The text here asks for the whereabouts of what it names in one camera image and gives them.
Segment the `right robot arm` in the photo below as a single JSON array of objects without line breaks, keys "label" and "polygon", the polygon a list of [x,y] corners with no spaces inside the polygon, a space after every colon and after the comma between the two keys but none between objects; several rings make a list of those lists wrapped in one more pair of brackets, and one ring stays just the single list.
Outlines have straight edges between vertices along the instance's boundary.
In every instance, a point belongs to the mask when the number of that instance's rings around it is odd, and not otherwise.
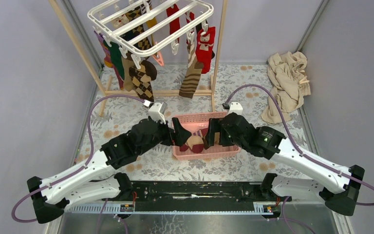
[{"label": "right robot arm", "polygon": [[362,167],[346,167],[323,159],[293,144],[283,133],[268,126],[254,127],[236,113],[209,119],[205,148],[214,146],[216,140],[222,146],[238,146],[255,157],[285,164],[308,176],[300,179],[267,173],[260,186],[264,200],[288,196],[321,202],[341,215],[354,214],[365,172]]}]

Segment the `plain brown sock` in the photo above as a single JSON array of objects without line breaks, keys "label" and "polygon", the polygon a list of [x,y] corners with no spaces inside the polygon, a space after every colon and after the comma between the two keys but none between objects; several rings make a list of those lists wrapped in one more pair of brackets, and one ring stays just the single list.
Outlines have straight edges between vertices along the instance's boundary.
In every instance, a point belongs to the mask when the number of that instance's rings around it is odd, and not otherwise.
[{"label": "plain brown sock", "polygon": [[225,130],[209,131],[209,145],[224,145]]}]

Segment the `beige purple striped sock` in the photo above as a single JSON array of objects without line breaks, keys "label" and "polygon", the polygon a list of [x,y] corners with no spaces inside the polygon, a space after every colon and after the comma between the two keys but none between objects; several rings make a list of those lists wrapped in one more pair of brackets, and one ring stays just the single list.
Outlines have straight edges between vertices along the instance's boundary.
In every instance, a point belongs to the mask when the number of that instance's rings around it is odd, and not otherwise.
[{"label": "beige purple striped sock", "polygon": [[196,132],[192,132],[190,138],[180,147],[180,151],[185,152],[191,150],[195,154],[200,154],[204,149],[208,148],[208,142],[206,140],[207,133],[208,128],[202,128]]}]

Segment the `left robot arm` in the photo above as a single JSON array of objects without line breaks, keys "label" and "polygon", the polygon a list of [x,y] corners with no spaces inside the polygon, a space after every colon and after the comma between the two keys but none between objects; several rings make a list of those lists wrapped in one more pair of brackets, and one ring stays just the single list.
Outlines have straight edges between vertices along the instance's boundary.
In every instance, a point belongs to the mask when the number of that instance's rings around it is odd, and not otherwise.
[{"label": "left robot arm", "polygon": [[131,183],[124,174],[94,182],[102,175],[112,175],[119,168],[162,144],[183,146],[192,133],[179,119],[172,118],[173,127],[156,122],[150,117],[139,121],[124,134],[112,138],[87,161],[48,178],[34,176],[27,180],[37,222],[44,224],[62,216],[65,209],[74,205],[117,197],[126,200],[131,196]]}]

